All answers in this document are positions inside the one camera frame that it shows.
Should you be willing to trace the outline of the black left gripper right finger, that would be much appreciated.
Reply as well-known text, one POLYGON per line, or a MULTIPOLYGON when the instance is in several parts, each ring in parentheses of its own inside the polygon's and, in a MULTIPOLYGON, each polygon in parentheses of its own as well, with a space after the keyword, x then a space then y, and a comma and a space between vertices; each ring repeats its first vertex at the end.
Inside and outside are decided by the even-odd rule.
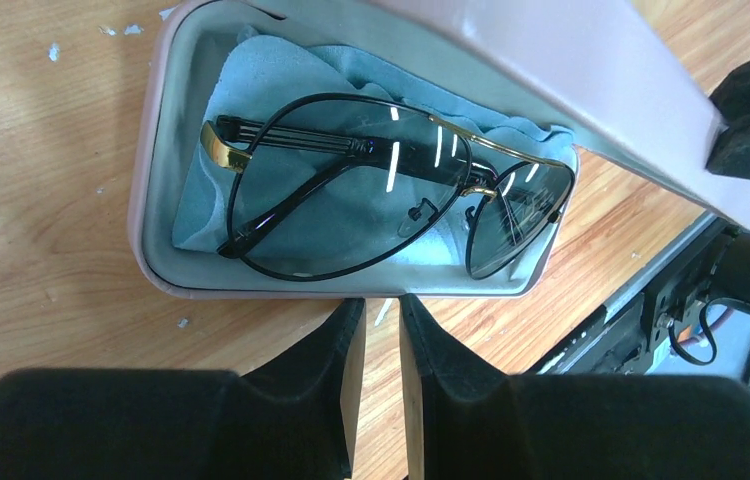
POLYGON ((715 376, 506 374, 400 303, 412 479, 750 479, 750 391, 715 376))

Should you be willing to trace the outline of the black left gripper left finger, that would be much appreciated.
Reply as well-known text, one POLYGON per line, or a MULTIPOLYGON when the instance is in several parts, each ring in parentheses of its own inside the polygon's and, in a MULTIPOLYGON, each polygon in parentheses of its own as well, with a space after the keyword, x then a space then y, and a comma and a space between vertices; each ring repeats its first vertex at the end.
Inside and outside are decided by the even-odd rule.
POLYGON ((261 367, 43 368, 0 378, 0 479, 348 479, 365 303, 261 367))

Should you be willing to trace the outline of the dark aviator sunglasses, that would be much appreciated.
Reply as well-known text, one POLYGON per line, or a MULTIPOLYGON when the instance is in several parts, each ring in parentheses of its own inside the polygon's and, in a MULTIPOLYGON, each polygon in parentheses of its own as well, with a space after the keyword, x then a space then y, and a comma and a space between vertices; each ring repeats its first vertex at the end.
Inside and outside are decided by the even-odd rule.
POLYGON ((560 220, 576 179, 560 160, 350 93, 309 95, 264 121, 220 115, 200 142, 235 175, 219 255, 288 281, 384 261, 468 196, 464 265, 490 277, 560 220))

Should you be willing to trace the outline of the light blue cleaning cloth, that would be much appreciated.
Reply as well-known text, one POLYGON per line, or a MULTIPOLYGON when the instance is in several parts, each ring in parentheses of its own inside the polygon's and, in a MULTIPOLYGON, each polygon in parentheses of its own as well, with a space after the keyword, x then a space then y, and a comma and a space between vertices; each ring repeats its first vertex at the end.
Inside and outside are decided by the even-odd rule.
MULTIPOLYGON (((271 35, 253 36, 227 57, 205 117, 234 113, 266 120, 293 100, 317 93, 357 93, 420 107, 505 146, 560 160, 577 170, 572 134, 563 127, 543 129, 525 118, 506 118, 349 46, 304 48, 271 35)), ((181 250, 215 253, 225 236, 223 210, 239 176, 211 165, 205 153, 196 155, 174 217, 172 242, 181 250)), ((292 187, 294 173, 307 173, 302 155, 284 153, 279 157, 280 173, 275 180, 261 177, 264 173, 274 175, 274 167, 256 166, 251 172, 257 182, 254 188, 244 185, 249 167, 239 190, 255 201, 268 201, 260 195, 280 194, 282 186, 292 187)))

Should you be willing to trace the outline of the pink glasses case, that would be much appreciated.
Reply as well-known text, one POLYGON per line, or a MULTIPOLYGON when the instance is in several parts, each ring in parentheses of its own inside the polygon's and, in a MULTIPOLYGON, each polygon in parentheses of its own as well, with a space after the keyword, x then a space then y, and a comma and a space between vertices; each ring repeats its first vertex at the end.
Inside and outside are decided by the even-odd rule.
POLYGON ((750 180, 706 169, 726 122, 625 1, 187 1, 165 21, 146 92, 129 201, 129 244, 146 279, 190 299, 283 296, 520 296, 539 281, 560 220, 490 277, 465 268, 458 200, 411 245, 361 271, 288 281, 238 259, 175 248, 174 217, 190 166, 205 153, 205 113, 240 43, 271 35, 304 48, 370 53, 427 82, 543 129, 571 146, 750 228, 750 180))

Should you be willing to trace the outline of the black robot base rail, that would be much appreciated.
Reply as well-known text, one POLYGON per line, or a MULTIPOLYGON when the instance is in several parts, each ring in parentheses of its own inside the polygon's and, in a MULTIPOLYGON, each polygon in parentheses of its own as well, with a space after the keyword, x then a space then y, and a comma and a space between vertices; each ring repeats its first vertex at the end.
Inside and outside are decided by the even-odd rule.
POLYGON ((750 309, 712 288, 743 232, 705 214, 530 367, 536 374, 706 374, 750 386, 750 309))

